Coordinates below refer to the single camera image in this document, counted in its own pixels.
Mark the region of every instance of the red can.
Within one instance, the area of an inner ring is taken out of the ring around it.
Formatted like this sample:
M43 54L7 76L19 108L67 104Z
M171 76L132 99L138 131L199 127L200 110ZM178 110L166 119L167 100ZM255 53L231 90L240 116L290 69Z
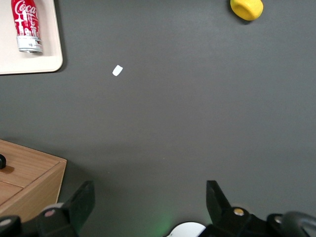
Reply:
M41 53L38 11L33 0L11 0L20 52Z

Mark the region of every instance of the yellow object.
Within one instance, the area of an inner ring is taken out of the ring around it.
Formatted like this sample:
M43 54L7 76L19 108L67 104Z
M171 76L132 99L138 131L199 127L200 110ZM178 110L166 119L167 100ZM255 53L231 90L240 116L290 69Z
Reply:
M261 0L231 0L231 7L237 16L247 21L257 19L263 11Z

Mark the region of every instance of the silver can bottom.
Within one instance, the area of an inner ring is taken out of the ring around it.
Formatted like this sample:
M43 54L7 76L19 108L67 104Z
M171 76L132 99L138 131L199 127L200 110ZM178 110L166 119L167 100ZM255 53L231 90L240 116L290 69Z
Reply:
M20 52L42 53L41 40L33 36L17 36L17 43Z

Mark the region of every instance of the coca-cola logo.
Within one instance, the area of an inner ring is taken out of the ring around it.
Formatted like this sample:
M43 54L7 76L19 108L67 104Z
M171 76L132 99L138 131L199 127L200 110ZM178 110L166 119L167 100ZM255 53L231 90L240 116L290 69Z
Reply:
M26 5L24 0L20 0L16 3L14 11L16 14L23 14L23 11L26 14L31 15L33 17L38 17L38 13L35 6Z

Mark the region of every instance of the wooden cabinet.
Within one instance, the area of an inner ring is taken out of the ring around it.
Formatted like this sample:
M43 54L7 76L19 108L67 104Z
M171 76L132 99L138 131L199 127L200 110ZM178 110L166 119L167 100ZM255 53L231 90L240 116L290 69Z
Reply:
M6 167L0 169L0 216L19 215L22 222L56 203L66 160L0 140Z

